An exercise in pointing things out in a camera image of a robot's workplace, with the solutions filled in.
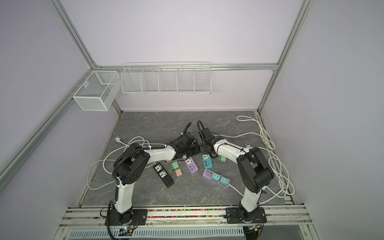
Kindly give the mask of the teal power strip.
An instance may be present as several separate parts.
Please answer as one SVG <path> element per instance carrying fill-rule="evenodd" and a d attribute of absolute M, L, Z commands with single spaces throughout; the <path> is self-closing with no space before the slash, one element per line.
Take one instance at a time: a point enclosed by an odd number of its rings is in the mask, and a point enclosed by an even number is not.
<path fill-rule="evenodd" d="M 211 170 L 213 168 L 211 156 L 209 154 L 203 154 L 202 159 L 205 169 Z"/>

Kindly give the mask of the green plug adapter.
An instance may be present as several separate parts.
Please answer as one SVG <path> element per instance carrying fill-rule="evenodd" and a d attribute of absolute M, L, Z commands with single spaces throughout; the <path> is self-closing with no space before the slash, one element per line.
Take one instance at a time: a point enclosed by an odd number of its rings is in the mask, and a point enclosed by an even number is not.
<path fill-rule="evenodd" d="M 170 166 L 173 171 L 178 170 L 180 168 L 177 162 L 171 163 Z"/>

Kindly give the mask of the black power strip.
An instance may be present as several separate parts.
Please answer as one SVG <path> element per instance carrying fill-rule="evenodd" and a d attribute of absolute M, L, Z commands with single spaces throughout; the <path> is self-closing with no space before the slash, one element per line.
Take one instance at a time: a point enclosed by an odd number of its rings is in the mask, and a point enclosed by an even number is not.
<path fill-rule="evenodd" d="M 167 188 L 170 188 L 174 185 L 173 178 L 160 163 L 156 163 L 154 165 L 154 170 Z"/>

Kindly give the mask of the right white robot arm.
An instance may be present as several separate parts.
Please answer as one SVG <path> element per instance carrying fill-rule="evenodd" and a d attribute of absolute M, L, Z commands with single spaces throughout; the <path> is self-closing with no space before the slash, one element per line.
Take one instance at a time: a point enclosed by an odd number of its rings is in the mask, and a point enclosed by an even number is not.
<path fill-rule="evenodd" d="M 245 191 L 239 207 L 227 212 L 227 219 L 237 223 L 266 223 L 265 210 L 260 205 L 260 199 L 275 174 L 262 150 L 234 145 L 220 136 L 215 137 L 208 128 L 199 129 L 199 136 L 204 150 L 210 156 L 226 157 L 239 168 Z"/>

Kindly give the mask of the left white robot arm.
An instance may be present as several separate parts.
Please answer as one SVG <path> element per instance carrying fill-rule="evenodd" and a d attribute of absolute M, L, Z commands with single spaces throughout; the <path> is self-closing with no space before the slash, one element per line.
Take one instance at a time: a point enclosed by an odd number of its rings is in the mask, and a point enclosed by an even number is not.
<path fill-rule="evenodd" d="M 143 147 L 134 143 L 115 161 L 112 171 L 116 182 L 115 200 L 108 212 L 116 215 L 119 224 L 129 224 L 134 217 L 133 190 L 147 164 L 156 163 L 155 169 L 159 177 L 170 187 L 172 178 L 159 162 L 178 161 L 183 156 L 192 157 L 200 153 L 198 140 L 187 131 L 191 124 L 189 122 L 181 135 L 167 144 Z"/>

